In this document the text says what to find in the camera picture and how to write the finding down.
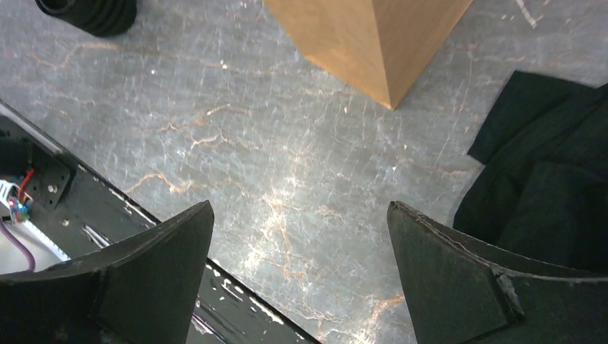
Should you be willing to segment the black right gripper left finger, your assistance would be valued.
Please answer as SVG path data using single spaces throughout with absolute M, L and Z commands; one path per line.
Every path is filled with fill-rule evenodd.
M 3 343 L 184 343 L 214 226 L 208 201 L 100 251 L 1 276 Z

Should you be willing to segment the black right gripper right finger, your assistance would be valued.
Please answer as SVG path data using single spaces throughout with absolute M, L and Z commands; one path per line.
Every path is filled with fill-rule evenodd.
M 419 343 L 605 343 L 607 276 L 529 259 L 400 202 L 386 214 Z

